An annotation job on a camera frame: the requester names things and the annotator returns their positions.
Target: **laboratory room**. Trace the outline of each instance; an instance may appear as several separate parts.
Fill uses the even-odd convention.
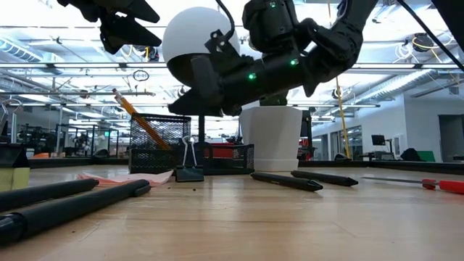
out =
[[[5,1],[0,260],[462,261],[462,10]]]

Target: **wooden tabletop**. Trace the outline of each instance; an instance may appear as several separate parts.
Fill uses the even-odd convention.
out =
[[[248,175],[171,181],[0,249],[0,260],[463,260],[464,195],[360,177],[464,176],[313,170],[348,175],[360,184],[323,183],[323,190],[312,193]],[[126,173],[127,167],[33,170],[30,182],[72,180],[83,171],[111,177]]]

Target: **plant pot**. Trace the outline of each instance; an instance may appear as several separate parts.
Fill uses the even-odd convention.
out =
[[[254,107],[240,114],[245,144],[254,144],[254,169],[265,172],[298,168],[302,111],[287,106]]]

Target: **green led light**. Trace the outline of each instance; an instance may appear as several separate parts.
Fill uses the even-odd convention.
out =
[[[290,65],[291,66],[298,65],[298,59],[293,59],[292,61],[290,61]]]
[[[250,74],[248,74],[248,79],[250,79],[250,80],[256,79],[256,73],[250,73]]]

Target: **white ball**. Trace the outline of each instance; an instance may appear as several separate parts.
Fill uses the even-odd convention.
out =
[[[169,22],[162,38],[162,55],[171,74],[181,83],[192,86],[190,60],[210,53],[204,44],[217,29],[225,35],[231,29],[231,23],[225,15],[206,7],[183,10]],[[240,53],[236,32],[229,42]]]

